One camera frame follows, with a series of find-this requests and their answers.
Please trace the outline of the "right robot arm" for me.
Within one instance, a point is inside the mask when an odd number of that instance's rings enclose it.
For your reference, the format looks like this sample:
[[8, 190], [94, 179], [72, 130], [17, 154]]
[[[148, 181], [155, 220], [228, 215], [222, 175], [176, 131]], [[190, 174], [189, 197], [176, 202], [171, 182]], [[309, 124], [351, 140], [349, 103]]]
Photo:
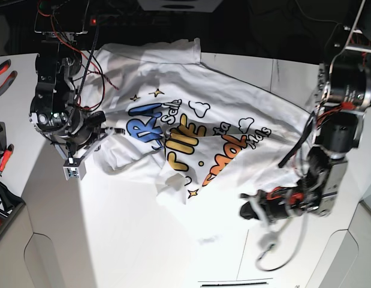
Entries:
[[106, 86], [118, 87], [95, 57], [106, 20], [96, 1], [38, 1], [34, 31], [44, 36], [37, 53], [38, 82], [29, 120], [68, 164], [83, 161], [120, 128], [104, 126]]

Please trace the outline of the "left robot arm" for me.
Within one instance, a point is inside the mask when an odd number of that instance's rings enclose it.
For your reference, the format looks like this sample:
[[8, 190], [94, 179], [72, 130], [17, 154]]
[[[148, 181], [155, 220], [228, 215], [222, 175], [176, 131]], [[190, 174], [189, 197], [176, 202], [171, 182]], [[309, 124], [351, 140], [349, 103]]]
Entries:
[[300, 159], [300, 179], [290, 188], [244, 194], [242, 218], [269, 227], [278, 220], [332, 211], [348, 166], [346, 155], [358, 148], [371, 107], [371, 1], [361, 1], [347, 33], [332, 60], [320, 65], [314, 110], [299, 141], [279, 163], [284, 167], [301, 155], [303, 142], [311, 140], [307, 156]]

